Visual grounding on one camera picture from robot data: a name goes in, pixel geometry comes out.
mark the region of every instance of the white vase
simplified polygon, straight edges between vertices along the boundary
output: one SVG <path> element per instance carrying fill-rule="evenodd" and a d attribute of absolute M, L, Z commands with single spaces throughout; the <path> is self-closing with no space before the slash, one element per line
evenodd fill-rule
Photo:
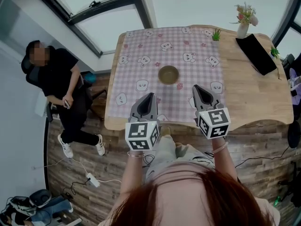
<path fill-rule="evenodd" d="M 246 33 L 248 32 L 248 29 L 249 29 L 248 24 L 239 24 L 239 27 L 237 30 L 237 38 L 244 39 L 246 36 Z"/>
<path fill-rule="evenodd" d="M 275 56 L 273 56 L 271 53 L 269 53 L 269 56 L 271 57 L 272 60 L 275 60 Z"/>

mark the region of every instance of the green plant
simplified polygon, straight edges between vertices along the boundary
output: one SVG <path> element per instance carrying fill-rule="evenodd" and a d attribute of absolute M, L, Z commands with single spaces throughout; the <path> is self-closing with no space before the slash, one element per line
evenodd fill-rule
<path fill-rule="evenodd" d="M 219 41 L 220 40 L 220 29 L 215 29 L 214 33 L 212 34 L 212 40 L 213 41 Z"/>
<path fill-rule="evenodd" d="M 278 59 L 279 58 L 278 54 L 279 54 L 278 49 L 271 47 L 271 55 L 274 56 L 276 59 Z"/>

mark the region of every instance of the fiducial marker cube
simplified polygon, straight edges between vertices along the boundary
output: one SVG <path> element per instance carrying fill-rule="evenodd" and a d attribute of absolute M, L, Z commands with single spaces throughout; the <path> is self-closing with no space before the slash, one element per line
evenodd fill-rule
<path fill-rule="evenodd" d="M 158 138 L 156 121 L 126 123 L 126 142 L 132 151 L 152 150 Z"/>
<path fill-rule="evenodd" d="M 227 108 L 198 113 L 198 127 L 207 139 L 224 137 L 229 131 L 231 119 Z"/>

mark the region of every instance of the pink checkered tablecloth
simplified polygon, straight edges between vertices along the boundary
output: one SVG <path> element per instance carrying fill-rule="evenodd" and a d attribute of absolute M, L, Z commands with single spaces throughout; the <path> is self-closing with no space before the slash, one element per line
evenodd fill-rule
<path fill-rule="evenodd" d="M 127 32 L 113 82 L 109 116 L 128 118 L 132 105 L 153 92 L 158 119 L 194 122 L 192 86 L 205 86 L 221 95 L 224 103 L 219 42 L 213 29 L 169 27 Z M 165 65 L 179 70 L 173 85 L 162 84 L 158 71 Z"/>

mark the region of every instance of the blue jeans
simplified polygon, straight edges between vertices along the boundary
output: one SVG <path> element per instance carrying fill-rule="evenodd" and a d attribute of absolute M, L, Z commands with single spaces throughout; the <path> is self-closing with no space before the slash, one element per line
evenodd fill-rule
<path fill-rule="evenodd" d="M 31 220 L 32 222 L 43 221 L 45 224 L 49 224 L 54 213 L 70 209 L 70 202 L 67 199 L 65 200 L 62 196 L 58 196 L 50 200 L 43 208 L 37 209 L 36 214 L 31 216 Z"/>

